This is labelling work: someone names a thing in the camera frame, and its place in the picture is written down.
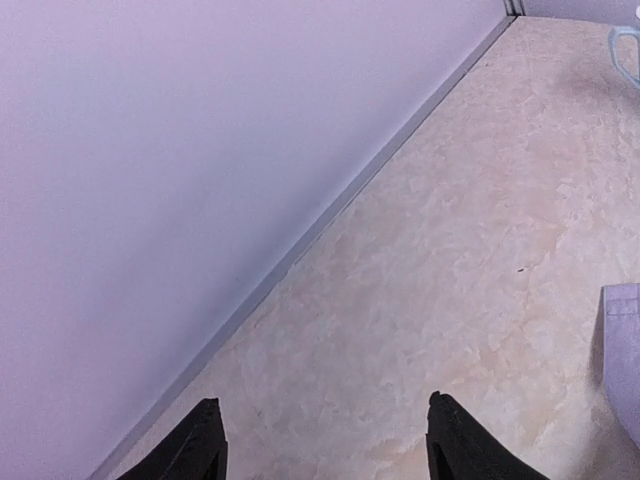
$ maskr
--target white wall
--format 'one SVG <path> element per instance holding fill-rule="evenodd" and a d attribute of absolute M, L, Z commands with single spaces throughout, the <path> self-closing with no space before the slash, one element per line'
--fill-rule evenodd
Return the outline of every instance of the white wall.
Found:
<path fill-rule="evenodd" d="M 638 0 L 524 0 L 527 15 L 637 25 Z"/>
<path fill-rule="evenodd" d="M 0 7 L 12 480 L 88 476 L 504 16 L 502 0 Z"/>

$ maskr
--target baseboard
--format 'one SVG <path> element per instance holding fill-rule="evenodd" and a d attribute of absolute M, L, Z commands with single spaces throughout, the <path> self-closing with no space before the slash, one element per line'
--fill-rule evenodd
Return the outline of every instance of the baseboard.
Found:
<path fill-rule="evenodd" d="M 505 17 L 491 33 L 478 45 L 453 74 L 431 95 L 416 111 L 407 123 L 396 133 L 382 150 L 367 164 L 358 176 L 336 198 L 307 232 L 296 242 L 289 252 L 276 265 L 269 275 L 258 285 L 251 295 L 242 303 L 240 308 L 225 322 L 213 339 L 189 364 L 185 371 L 176 379 L 162 397 L 153 405 L 149 412 L 140 420 L 129 434 L 118 444 L 111 454 L 102 462 L 89 480 L 104 480 L 115 469 L 136 442 L 158 420 L 160 415 L 171 405 L 187 385 L 202 371 L 222 344 L 238 329 L 244 320 L 257 308 L 276 284 L 286 275 L 307 249 L 322 234 L 334 218 L 342 212 L 360 191 L 371 181 L 393 154 L 406 142 L 413 132 L 424 122 L 429 114 L 447 96 L 455 85 L 467 74 L 473 65 L 482 57 L 491 45 L 511 25 L 515 17 Z"/>

